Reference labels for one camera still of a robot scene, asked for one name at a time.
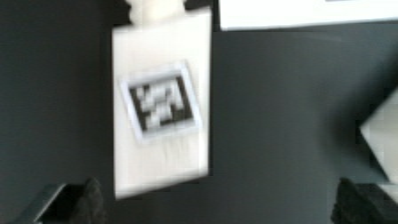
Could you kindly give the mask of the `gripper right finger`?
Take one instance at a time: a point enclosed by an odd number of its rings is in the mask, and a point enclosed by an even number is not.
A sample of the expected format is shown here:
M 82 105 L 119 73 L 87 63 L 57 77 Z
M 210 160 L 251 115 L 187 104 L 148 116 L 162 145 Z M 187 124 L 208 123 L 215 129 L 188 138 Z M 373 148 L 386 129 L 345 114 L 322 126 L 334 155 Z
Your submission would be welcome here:
M 332 224 L 398 224 L 398 184 L 339 180 Z

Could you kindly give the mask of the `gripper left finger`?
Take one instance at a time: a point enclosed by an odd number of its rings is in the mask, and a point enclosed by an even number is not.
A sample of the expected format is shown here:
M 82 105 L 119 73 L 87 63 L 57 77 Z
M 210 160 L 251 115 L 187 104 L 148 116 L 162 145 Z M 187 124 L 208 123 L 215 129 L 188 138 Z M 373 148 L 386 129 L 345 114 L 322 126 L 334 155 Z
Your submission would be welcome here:
M 50 184 L 11 224 L 107 224 L 101 184 Z

